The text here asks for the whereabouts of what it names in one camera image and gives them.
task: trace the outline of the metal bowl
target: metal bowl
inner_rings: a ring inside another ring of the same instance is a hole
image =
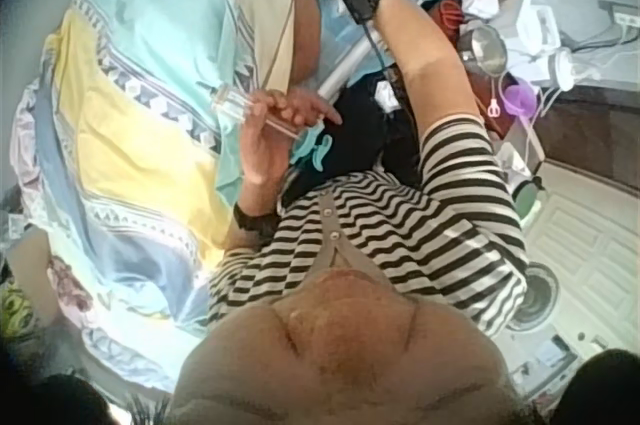
[[[457,49],[471,73],[499,77],[507,69],[507,47],[498,31],[489,25],[462,34]]]

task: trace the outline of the wrist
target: wrist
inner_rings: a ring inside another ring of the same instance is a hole
[[[250,217],[261,217],[276,211],[282,180],[252,183],[245,179],[238,196],[238,206]]]

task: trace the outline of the finger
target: finger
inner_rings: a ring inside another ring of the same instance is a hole
[[[294,110],[291,108],[286,108],[280,111],[280,117],[286,122],[291,122],[293,120],[293,116]]]
[[[280,90],[271,90],[270,93],[275,100],[275,105],[277,108],[279,108],[280,110],[284,110],[288,107],[287,97],[284,93],[282,93]]]
[[[295,94],[297,96],[300,96],[300,99],[304,99],[304,101],[306,102],[306,106],[311,108],[316,116],[324,115],[333,123],[337,125],[342,124],[342,117],[337,112],[337,110],[317,93],[310,90],[298,88],[295,90]]]
[[[302,127],[303,125],[307,124],[307,120],[305,119],[305,116],[297,113],[295,117],[293,117],[293,124],[296,127]]]
[[[255,90],[249,98],[251,100],[251,103],[255,104],[258,102],[262,102],[268,107],[272,107],[276,103],[275,98],[265,90]]]
[[[251,107],[251,113],[247,115],[242,126],[243,138],[250,146],[258,143],[266,122],[267,105],[264,102],[255,103]]]
[[[320,115],[324,115],[336,125],[342,125],[342,117],[333,106],[324,98],[312,94],[310,98],[311,107]]]

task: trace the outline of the white tube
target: white tube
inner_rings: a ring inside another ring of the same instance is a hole
[[[375,43],[381,44],[382,37],[380,37],[380,34],[371,25],[369,25],[369,30],[371,30],[371,37]],[[349,77],[351,77],[358,65],[360,65],[370,51],[371,44],[369,40],[367,40],[367,37],[363,36],[355,43],[351,50],[347,52],[322,85],[320,85],[318,94],[329,102],[335,102],[342,87],[347,83]]]

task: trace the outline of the black and white striped shirt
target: black and white striped shirt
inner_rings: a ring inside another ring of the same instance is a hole
[[[227,253],[211,279],[209,322],[302,283],[327,241],[328,192],[349,246],[399,292],[448,303],[496,334],[522,302],[527,258],[486,131],[475,118],[450,118],[425,135],[420,153],[421,190],[383,172],[352,173],[295,202],[260,251]]]

